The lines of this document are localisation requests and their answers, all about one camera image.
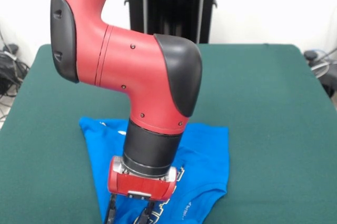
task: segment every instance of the red robot arm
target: red robot arm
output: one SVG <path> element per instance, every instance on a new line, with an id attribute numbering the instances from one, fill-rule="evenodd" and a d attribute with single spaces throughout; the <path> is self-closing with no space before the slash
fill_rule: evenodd
<path id="1" fill-rule="evenodd" d="M 149 179 L 172 179 L 171 164 L 197 101 L 202 63 L 197 46 L 187 39 L 104 23 L 105 1 L 51 0 L 52 52 L 56 70 L 65 79 L 130 98 L 124 153 L 114 158 L 117 164 L 112 161 L 108 184 L 110 191 L 127 194 L 134 185 L 121 189 L 118 179 L 132 181 L 137 175 L 148 185 L 153 183 Z M 155 195 L 155 186 L 146 188 L 136 190 Z M 172 181 L 167 188 L 173 192 Z M 170 193 L 156 195 L 151 199 Z"/>

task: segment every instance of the green cloth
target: green cloth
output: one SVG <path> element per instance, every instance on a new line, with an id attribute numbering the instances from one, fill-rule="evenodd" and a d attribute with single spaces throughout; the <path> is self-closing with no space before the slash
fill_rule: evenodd
<path id="1" fill-rule="evenodd" d="M 337 113 L 291 45 L 200 45 L 192 122 L 230 129 L 228 194 L 205 223 L 337 223 Z M 0 223 L 100 223 L 78 121 L 123 94 L 60 77 L 40 48 L 0 131 Z"/>

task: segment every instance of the black cable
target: black cable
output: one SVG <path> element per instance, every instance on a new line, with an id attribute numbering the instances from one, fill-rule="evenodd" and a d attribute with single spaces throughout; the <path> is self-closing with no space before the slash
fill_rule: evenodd
<path id="1" fill-rule="evenodd" d="M 4 119 L 6 117 L 7 117 L 7 115 L 3 115 L 2 117 L 0 117 L 0 120 Z"/>
<path id="2" fill-rule="evenodd" d="M 1 33 L 1 29 L 0 29 L 0 39 L 3 42 L 3 44 L 6 46 L 6 48 L 8 49 L 8 51 L 12 54 L 12 49 L 6 44 L 5 39 L 4 39 L 4 37 L 3 37 L 2 33 Z"/>
<path id="3" fill-rule="evenodd" d="M 12 107 L 11 105 L 5 104 L 5 103 L 3 103 L 3 102 L 1 102 L 1 101 L 0 101 L 0 105 L 3 105 L 3 106 L 5 106 L 5 107 Z"/>

